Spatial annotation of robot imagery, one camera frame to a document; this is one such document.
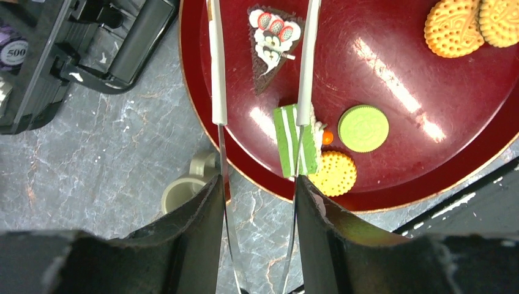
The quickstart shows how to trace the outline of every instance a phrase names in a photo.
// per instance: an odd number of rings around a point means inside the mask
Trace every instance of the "red tray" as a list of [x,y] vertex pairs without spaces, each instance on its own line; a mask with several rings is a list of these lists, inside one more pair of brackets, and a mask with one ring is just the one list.
[[[294,184],[282,174],[272,110],[296,103],[301,43],[260,96],[254,95],[247,9],[255,4],[295,12],[297,0],[222,0],[232,165],[263,189],[291,200]],[[462,58],[433,54],[424,23],[435,0],[323,1],[315,50],[313,104],[335,140],[324,149],[347,153],[357,183],[334,200],[351,211],[394,208],[438,195],[477,172],[519,131],[519,46],[487,44]],[[213,141],[211,58],[204,1],[183,1],[181,59],[193,107]],[[338,139],[342,113],[359,105],[380,108],[387,141],[354,153]]]

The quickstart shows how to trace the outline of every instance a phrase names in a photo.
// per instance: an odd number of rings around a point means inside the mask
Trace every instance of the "mug handle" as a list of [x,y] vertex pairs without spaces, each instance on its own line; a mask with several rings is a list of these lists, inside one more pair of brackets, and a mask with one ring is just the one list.
[[204,177],[206,168],[215,168],[216,152],[201,151],[196,153],[189,165],[189,174]]

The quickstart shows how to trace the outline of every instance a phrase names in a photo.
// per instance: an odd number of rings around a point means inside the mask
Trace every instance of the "yellow cookie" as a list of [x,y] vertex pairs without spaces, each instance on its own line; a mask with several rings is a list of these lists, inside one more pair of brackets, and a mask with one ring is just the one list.
[[442,0],[427,16],[425,42],[439,56],[461,57],[485,42],[476,25],[479,0]]
[[349,191],[357,179],[357,168],[353,160],[336,151],[326,151],[321,155],[321,169],[308,175],[312,183],[326,196],[335,197]]
[[479,29],[492,46],[515,45],[519,42],[519,0],[481,0]]

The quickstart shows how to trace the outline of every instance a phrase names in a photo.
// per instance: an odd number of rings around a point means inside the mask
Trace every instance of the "black plastic container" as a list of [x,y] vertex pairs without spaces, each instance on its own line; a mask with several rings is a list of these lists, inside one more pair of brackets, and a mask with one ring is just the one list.
[[17,134],[49,123],[63,102],[70,82],[51,74],[56,43],[67,43],[81,55],[94,36],[97,24],[70,21],[72,0],[46,3],[0,2],[0,18],[28,42],[19,69],[0,71],[12,92],[0,112],[0,134]]
[[[49,123],[63,103],[71,82],[105,94],[122,94],[136,85],[178,16],[180,0],[145,0],[142,5],[128,1],[133,12],[115,2],[0,2],[0,20],[28,43],[25,47],[17,44],[13,47],[17,51],[12,50],[13,55],[25,54],[21,67],[11,70],[4,67],[0,71],[0,83],[12,85],[9,97],[0,105],[0,134],[18,134]],[[131,25],[125,36],[114,33],[115,29],[124,27],[126,21]],[[105,72],[81,64],[98,29],[108,31],[122,42]]]

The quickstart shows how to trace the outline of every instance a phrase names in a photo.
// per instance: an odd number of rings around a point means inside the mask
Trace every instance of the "beige mug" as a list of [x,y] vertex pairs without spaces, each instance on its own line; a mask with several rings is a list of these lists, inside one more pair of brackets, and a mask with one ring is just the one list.
[[170,213],[193,198],[214,175],[216,153],[202,151],[191,159],[189,172],[173,181],[162,194],[162,212]]

